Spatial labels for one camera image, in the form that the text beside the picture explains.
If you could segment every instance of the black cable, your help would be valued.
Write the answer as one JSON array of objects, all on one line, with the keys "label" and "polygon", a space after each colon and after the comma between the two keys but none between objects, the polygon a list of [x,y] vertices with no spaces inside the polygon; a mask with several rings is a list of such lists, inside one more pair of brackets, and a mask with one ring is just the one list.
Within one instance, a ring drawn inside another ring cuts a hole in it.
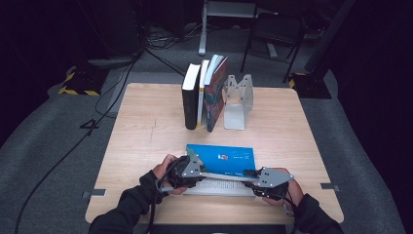
[{"label": "black cable", "polygon": [[39,182],[37,182],[37,184],[34,186],[34,188],[30,191],[29,195],[27,196],[26,200],[24,201],[24,203],[23,203],[23,205],[22,205],[22,207],[21,207],[21,209],[20,209],[19,216],[18,216],[18,219],[17,219],[17,221],[16,221],[15,234],[18,234],[18,233],[19,233],[19,224],[20,224],[20,221],[21,221],[22,214],[23,214],[24,209],[25,209],[25,207],[27,206],[29,200],[30,200],[31,197],[33,196],[34,192],[36,192],[37,188],[43,183],[43,181],[49,176],[49,174],[50,174],[64,159],[66,159],[67,156],[69,156],[70,153],[73,152],[73,150],[75,150],[77,146],[79,146],[79,144],[92,132],[92,130],[97,126],[97,124],[99,124],[100,121],[105,117],[105,115],[106,115],[107,113],[109,113],[109,111],[113,108],[113,106],[115,105],[116,101],[117,101],[117,100],[119,99],[119,97],[121,96],[122,90],[125,88],[125,85],[126,85],[126,83],[127,83],[127,81],[128,81],[129,74],[130,74],[130,72],[131,72],[131,68],[134,66],[135,63],[136,63],[136,60],[132,63],[132,65],[130,66],[130,68],[129,68],[129,70],[128,70],[128,73],[127,73],[127,76],[126,76],[126,78],[125,78],[124,84],[123,84],[123,86],[122,86],[122,88],[121,88],[121,92],[119,92],[119,94],[118,94],[118,96],[116,97],[115,101],[113,101],[113,103],[112,103],[112,104],[110,105],[110,107],[106,110],[106,112],[104,113],[104,115],[101,116],[101,117],[91,126],[91,128],[88,130],[88,132],[85,133],[85,134],[75,143],[75,145],[74,145],[72,148],[70,148],[69,151],[67,151],[67,153],[64,154],[64,156],[61,157],[61,158],[48,170],[48,172],[39,180]]},{"label": "black cable", "polygon": [[156,55],[154,55],[151,51],[149,51],[148,49],[145,49],[145,51],[147,53],[149,53],[149,55],[153,56],[154,58],[158,59],[159,61],[161,61],[163,64],[167,65],[168,67],[170,67],[172,70],[176,71],[176,73],[178,73],[181,76],[185,76],[185,74],[183,73],[183,70],[177,70],[175,67],[173,67],[172,65],[169,64],[169,62],[166,62],[166,59],[164,58],[160,58]]},{"label": "black cable", "polygon": [[88,60],[88,63],[90,63],[91,65],[96,67],[96,69],[108,69],[108,70],[110,70],[110,69],[116,69],[116,68],[128,66],[134,60],[135,60],[135,58],[131,58],[130,60],[127,60],[127,61],[116,61],[116,62],[107,62],[107,63],[103,62],[102,64],[99,64],[95,60],[90,59],[90,60]]},{"label": "black cable", "polygon": [[290,234],[294,234],[298,229],[297,223],[295,222],[295,216],[298,214],[298,207],[295,205],[294,201],[292,200],[291,193],[289,193],[288,189],[286,190],[286,192],[288,193],[289,198],[291,198],[291,200],[287,199],[286,197],[283,197],[283,199],[287,203],[289,203],[289,205],[291,205],[292,212],[294,213],[294,225],[293,225],[292,230],[290,232]]},{"label": "black cable", "polygon": [[[149,35],[149,40],[146,41],[146,47],[147,47],[147,48],[150,48],[150,49],[153,49],[153,50],[162,50],[162,49],[169,49],[169,48],[171,48],[171,47],[173,47],[173,46],[175,46],[176,44],[181,43],[181,42],[188,42],[188,41],[192,40],[194,37],[199,37],[199,36],[201,36],[201,34],[195,35],[195,36],[190,36],[193,32],[197,31],[197,29],[200,29],[201,26],[202,26],[202,24],[199,24],[199,25],[197,25],[196,27],[194,27],[193,29],[191,29],[189,32],[185,33],[185,36],[183,37],[183,38],[184,38],[183,40],[180,40],[180,38],[178,38],[178,37],[167,37],[167,38],[164,38],[164,33],[163,33],[163,32],[160,32],[160,31],[151,32],[151,34],[158,34],[158,33],[159,33],[159,34],[161,35],[161,37],[158,37],[158,35],[157,35],[155,38],[151,38],[152,36]],[[165,41],[165,42],[164,42],[164,45],[163,45],[163,46],[155,46],[155,45],[152,43],[152,42],[155,41],[155,40],[158,40],[158,41],[163,40],[163,41]]]},{"label": "black cable", "polygon": [[170,170],[172,170],[172,168],[179,162],[179,160],[175,160],[171,165],[168,166],[167,171],[164,173],[164,175],[162,175],[162,177],[158,180],[157,182],[157,188],[160,188],[162,186],[162,184],[165,182],[165,179],[168,176],[168,173],[170,172]]},{"label": "black cable", "polygon": [[[94,110],[95,110],[98,114],[104,115],[104,113],[100,112],[100,111],[97,109],[97,106],[98,106],[100,100],[101,100],[105,95],[107,95],[111,90],[113,90],[119,83],[121,83],[121,81],[124,79],[124,73],[125,73],[125,71],[126,71],[127,69],[128,69],[128,67],[125,67],[124,71],[122,72],[121,79],[119,79],[118,82],[116,82],[112,87],[110,87],[110,89],[109,89],[108,91],[106,91],[103,95],[101,95],[100,98],[97,100],[96,104],[94,105]],[[111,118],[111,119],[116,119],[116,117],[114,117],[114,116],[109,116],[109,115],[106,115],[105,117]]]},{"label": "black cable", "polygon": [[151,204],[151,215],[149,217],[149,223],[148,223],[148,229],[146,229],[146,231],[144,232],[144,234],[148,234],[150,233],[150,231],[152,230],[152,226],[154,224],[154,219],[155,219],[155,211],[156,211],[156,200],[158,200],[158,195],[159,193],[157,192],[152,200],[152,204]]},{"label": "black cable", "polygon": [[162,31],[151,31],[149,35],[147,36],[146,42],[152,44],[154,41],[161,41],[164,39],[168,39],[168,37],[165,37],[164,32]]}]

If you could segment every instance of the black book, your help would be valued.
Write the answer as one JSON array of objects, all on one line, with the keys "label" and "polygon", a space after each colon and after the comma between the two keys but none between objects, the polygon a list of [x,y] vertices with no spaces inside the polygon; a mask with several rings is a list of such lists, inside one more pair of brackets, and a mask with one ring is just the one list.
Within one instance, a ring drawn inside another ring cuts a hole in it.
[{"label": "black book", "polygon": [[182,82],[181,90],[185,127],[189,130],[194,130],[197,127],[200,68],[199,64],[189,64]]}]

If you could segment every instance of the wooden table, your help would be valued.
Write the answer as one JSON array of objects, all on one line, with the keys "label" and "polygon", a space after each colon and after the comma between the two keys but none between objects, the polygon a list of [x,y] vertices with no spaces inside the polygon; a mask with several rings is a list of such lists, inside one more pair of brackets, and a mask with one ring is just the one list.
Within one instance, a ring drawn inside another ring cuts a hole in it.
[{"label": "wooden table", "polygon": [[[86,221],[117,206],[121,193],[161,163],[167,154],[181,156],[187,143],[252,147],[257,169],[283,167],[295,175],[303,191],[317,198],[334,219],[344,217],[295,91],[254,88],[254,105],[245,131],[225,130],[223,113],[212,133],[187,130],[179,85],[129,84],[95,184],[106,195],[92,197]],[[149,215],[139,222],[148,222]],[[157,206],[155,223],[288,224],[281,208],[261,198],[168,196]]]}]

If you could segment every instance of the book stand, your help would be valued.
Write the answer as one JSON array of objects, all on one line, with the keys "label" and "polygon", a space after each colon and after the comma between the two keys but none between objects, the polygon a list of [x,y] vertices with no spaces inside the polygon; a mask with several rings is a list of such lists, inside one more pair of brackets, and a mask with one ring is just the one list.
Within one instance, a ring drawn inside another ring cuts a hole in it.
[{"label": "book stand", "polygon": [[245,130],[246,117],[253,105],[251,75],[246,74],[240,83],[234,75],[229,75],[225,93],[224,128]]}]

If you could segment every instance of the person's right hand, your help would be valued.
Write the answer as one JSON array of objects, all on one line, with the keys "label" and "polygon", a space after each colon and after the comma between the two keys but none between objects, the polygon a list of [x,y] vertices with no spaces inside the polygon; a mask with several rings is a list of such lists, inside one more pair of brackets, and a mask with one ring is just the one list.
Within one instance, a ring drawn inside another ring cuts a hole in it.
[{"label": "person's right hand", "polygon": [[[285,168],[275,168],[275,170],[289,174],[289,171]],[[286,197],[289,200],[291,200],[295,204],[295,206],[298,207],[298,205],[300,204],[301,200],[303,200],[303,197],[304,197],[303,190],[301,190],[300,184],[298,184],[298,182],[295,179],[290,180],[288,183],[289,183],[288,185],[289,193],[286,194]],[[284,204],[283,200],[276,201],[274,199],[266,198],[266,197],[263,197],[262,200],[264,200],[271,206],[275,206],[275,207],[281,207]],[[288,203],[286,204],[288,206],[288,209],[292,211],[290,205]]]}]

